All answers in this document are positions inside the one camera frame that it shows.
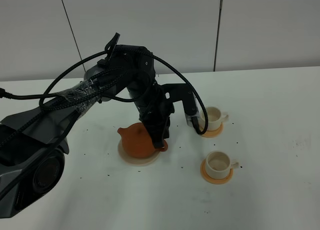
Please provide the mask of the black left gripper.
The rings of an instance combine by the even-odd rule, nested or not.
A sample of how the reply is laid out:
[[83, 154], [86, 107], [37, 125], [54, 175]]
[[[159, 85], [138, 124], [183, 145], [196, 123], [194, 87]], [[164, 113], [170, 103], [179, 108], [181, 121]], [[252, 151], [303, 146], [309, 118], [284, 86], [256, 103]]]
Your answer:
[[154, 83], [149, 91], [137, 101], [139, 120], [143, 123], [155, 148], [165, 146], [164, 139], [170, 137], [170, 115], [174, 113], [174, 103], [182, 102], [192, 88], [186, 83], [159, 85]]

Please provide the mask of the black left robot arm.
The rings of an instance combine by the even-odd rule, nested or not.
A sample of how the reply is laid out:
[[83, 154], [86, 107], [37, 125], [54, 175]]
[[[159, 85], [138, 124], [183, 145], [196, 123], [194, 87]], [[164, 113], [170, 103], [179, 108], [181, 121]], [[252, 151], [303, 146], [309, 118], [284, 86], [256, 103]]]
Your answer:
[[201, 132], [199, 96], [184, 80], [159, 85], [154, 62], [142, 46], [111, 45], [95, 55], [97, 64], [75, 87], [38, 95], [35, 109], [5, 117], [0, 123], [0, 216], [10, 218], [47, 194], [60, 180], [69, 153], [67, 135], [95, 103], [118, 100], [127, 89], [139, 120], [154, 147], [169, 137], [174, 103], [181, 101], [187, 123]]

